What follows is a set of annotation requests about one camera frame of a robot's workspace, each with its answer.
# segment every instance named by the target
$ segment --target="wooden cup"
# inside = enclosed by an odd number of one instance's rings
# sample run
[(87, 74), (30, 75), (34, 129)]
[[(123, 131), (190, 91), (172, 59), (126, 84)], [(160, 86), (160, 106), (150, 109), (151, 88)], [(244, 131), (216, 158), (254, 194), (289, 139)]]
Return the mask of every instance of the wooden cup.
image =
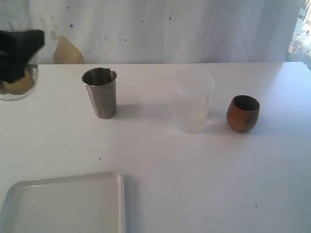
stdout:
[(236, 96), (227, 111), (227, 122), (238, 132), (247, 132), (257, 123), (259, 102), (250, 96)]

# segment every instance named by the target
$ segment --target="white tray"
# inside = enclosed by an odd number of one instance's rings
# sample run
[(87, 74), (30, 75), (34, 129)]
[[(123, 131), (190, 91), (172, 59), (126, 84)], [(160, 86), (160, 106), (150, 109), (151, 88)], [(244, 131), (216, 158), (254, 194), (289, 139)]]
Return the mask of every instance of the white tray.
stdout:
[(124, 233), (123, 176), (19, 182), (0, 212), (0, 233)]

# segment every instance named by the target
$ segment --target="white backdrop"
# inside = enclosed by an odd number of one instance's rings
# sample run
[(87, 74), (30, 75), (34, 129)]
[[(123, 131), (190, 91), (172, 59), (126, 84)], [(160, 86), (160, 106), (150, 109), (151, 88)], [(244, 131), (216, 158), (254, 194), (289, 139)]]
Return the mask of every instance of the white backdrop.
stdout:
[(46, 32), (41, 63), (52, 63), (59, 35), (83, 63), (205, 63), (285, 61), (303, 0), (0, 2), (11, 6), (0, 9), (0, 28), (17, 23), (13, 12)]

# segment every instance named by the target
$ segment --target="translucent cup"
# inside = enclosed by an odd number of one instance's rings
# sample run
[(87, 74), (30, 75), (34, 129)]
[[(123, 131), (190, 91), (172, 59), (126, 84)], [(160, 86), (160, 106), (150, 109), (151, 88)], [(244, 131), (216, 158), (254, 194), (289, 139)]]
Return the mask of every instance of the translucent cup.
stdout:
[(173, 78), (172, 120), (187, 133), (201, 132), (207, 125), (207, 113), (215, 88), (213, 78), (203, 70), (184, 70)]

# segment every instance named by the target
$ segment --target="stainless steel cup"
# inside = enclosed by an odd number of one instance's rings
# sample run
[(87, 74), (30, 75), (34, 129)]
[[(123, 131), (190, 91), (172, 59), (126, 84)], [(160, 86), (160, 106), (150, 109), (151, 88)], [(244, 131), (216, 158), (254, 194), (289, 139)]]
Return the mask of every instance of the stainless steel cup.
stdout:
[(97, 117), (108, 119), (117, 112), (117, 73), (109, 68), (95, 68), (82, 76)]

